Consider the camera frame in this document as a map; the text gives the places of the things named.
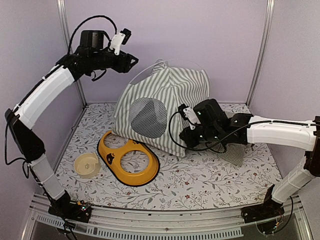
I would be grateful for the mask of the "green checked cushion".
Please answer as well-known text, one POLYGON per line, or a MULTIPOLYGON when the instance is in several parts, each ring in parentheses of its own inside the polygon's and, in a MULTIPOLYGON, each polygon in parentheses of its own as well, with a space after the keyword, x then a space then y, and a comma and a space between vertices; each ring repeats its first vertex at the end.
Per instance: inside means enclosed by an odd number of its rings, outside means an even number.
POLYGON ((200 149, 209 148, 217 155, 219 159, 222 159, 236 167, 241 167, 244 161, 245 146, 238 143, 219 143, 213 146, 213 143, 204 143, 198 146, 200 149))

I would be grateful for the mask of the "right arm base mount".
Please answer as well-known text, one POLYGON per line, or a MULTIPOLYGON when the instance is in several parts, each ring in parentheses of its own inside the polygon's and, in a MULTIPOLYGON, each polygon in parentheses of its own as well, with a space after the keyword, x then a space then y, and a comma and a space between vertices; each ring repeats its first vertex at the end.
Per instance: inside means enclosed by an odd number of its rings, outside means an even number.
POLYGON ((241 216, 245 223, 262 221, 273 217, 280 217, 280 220, 262 223, 258 226, 258 230, 264 235, 271 235, 276 232, 280 222, 283 220, 283 214, 285 213, 283 204, 272 200, 272 191, 274 187, 275 185, 273 184, 268 188, 263 203, 243 207, 241 209, 241 216))

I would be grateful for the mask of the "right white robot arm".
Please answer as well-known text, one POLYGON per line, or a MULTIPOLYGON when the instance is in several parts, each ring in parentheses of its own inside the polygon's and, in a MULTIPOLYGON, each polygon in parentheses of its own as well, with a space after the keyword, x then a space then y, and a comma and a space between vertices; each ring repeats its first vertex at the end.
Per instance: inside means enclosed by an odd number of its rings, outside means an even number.
POLYGON ((251 113, 227 116, 215 99, 191 107, 182 104, 178 113, 189 123, 179 134, 188 149, 199 144, 267 144, 276 158, 290 150, 300 158, 292 169, 266 192, 258 213, 269 218, 290 196, 320 176, 320 117, 312 120, 272 119, 251 113))

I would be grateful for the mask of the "yellow double bowl holder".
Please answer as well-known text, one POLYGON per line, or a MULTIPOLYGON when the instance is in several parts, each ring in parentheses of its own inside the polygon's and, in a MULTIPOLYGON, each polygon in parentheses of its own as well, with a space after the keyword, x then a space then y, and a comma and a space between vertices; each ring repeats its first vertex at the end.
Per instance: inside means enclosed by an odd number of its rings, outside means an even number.
POLYGON ((159 174, 160 161, 157 155, 143 142, 128 139, 127 142, 117 148, 111 148, 105 144, 105 140, 111 136, 112 131, 106 132, 97 144, 97 153, 114 175, 123 185, 129 187, 141 187, 151 183, 159 174), (125 169, 129 161, 142 163, 142 170, 125 169))

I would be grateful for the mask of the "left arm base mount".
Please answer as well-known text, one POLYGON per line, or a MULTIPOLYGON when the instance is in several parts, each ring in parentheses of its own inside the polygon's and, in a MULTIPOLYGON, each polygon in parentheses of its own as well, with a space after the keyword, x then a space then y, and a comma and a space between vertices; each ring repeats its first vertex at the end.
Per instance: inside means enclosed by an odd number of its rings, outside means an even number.
POLYGON ((79 200, 72 201, 69 193, 65 190, 64 194, 57 200, 46 194, 50 201, 48 213, 58 216, 63 220, 73 220, 88 223, 91 218, 92 208, 90 202, 79 200))

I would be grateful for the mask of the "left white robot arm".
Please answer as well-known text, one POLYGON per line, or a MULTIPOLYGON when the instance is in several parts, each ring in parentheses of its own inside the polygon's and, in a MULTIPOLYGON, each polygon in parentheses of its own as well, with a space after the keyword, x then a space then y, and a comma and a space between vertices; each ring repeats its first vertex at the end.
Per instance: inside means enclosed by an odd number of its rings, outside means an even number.
POLYGON ((5 112, 8 130, 23 155, 21 159, 28 164, 38 184, 56 201, 54 207, 63 217, 70 217, 74 213, 74 205, 62 198, 67 192, 47 159, 43 141, 32 129, 51 102, 83 75, 90 76, 94 71, 106 72, 107 69, 128 73, 139 61, 121 51, 121 46, 127 43, 131 35, 131 31, 125 28, 104 46, 105 31, 82 31, 75 53, 63 56, 14 109, 5 112))

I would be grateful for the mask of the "green striped pet tent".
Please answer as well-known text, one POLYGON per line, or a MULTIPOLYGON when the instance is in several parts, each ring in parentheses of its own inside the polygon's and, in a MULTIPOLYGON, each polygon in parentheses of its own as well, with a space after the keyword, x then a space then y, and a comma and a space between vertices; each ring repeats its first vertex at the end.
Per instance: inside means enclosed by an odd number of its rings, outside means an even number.
POLYGON ((173 114, 180 105, 194 107, 209 96, 204 70, 154 67, 149 77, 125 88, 114 110, 112 132, 184 157, 185 143, 179 134, 189 124, 173 114))

